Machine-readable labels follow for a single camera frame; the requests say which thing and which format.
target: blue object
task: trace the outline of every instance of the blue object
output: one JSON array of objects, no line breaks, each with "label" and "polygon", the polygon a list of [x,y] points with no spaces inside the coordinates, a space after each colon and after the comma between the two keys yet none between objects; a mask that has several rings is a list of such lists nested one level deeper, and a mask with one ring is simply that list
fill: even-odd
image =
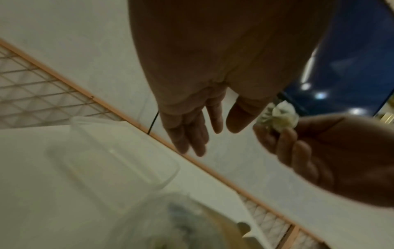
[{"label": "blue object", "polygon": [[309,71],[283,92],[305,115],[374,115],[394,90],[394,15],[383,0],[340,0]]}]

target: wire mesh grid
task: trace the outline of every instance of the wire mesh grid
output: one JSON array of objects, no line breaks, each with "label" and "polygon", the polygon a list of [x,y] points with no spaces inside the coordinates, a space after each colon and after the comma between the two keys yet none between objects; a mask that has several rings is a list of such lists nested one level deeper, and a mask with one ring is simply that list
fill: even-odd
[{"label": "wire mesh grid", "polygon": [[291,249],[321,249],[323,246],[308,234],[300,231]]},{"label": "wire mesh grid", "polygon": [[272,247],[276,248],[281,239],[285,236],[290,224],[286,223],[285,220],[280,219],[275,214],[262,208],[248,198],[242,195],[240,195],[240,198],[256,223],[260,226]]},{"label": "wire mesh grid", "polygon": [[67,124],[73,116],[123,120],[0,45],[0,129]]}]

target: hand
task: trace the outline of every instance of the hand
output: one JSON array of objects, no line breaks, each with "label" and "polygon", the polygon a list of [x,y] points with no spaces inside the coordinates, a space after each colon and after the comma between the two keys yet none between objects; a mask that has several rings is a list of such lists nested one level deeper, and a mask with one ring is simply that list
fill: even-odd
[{"label": "hand", "polygon": [[257,139],[307,181],[335,194],[394,206],[394,129],[350,115],[300,118],[277,139],[260,125]]},{"label": "hand", "polygon": [[253,121],[301,73],[328,26],[335,0],[129,0],[135,47],[163,126],[180,153],[205,153],[223,129],[227,87],[239,97],[231,132]]}]

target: plastic container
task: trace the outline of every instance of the plastic container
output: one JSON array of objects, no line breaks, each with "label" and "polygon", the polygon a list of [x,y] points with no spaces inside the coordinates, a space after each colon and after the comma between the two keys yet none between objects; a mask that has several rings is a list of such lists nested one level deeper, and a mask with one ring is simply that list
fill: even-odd
[{"label": "plastic container", "polygon": [[63,160],[101,202],[124,214],[164,188],[179,165],[148,135],[126,122],[71,119]]}]

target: white surface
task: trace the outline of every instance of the white surface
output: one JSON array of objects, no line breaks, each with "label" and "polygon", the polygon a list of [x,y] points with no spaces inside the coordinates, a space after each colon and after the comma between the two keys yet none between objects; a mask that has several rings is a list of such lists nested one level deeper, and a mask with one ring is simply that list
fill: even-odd
[{"label": "white surface", "polygon": [[[235,99],[236,94],[228,91],[223,101],[224,118]],[[393,209],[360,205],[310,186],[263,150],[252,125],[239,134],[231,134],[224,128],[216,135],[207,113],[204,114],[210,141],[207,154],[198,158],[199,161],[335,248],[393,247]],[[169,141],[160,119],[152,131]]]},{"label": "white surface", "polygon": [[[113,225],[105,218],[106,210],[48,156],[67,135],[68,126],[0,130],[0,248],[102,248]],[[252,228],[250,235],[266,249],[271,248],[236,192],[146,138],[146,143],[162,147],[181,166],[169,190],[180,188],[234,221],[247,222]]]},{"label": "white surface", "polygon": [[0,38],[149,127],[126,0],[1,0]]}]

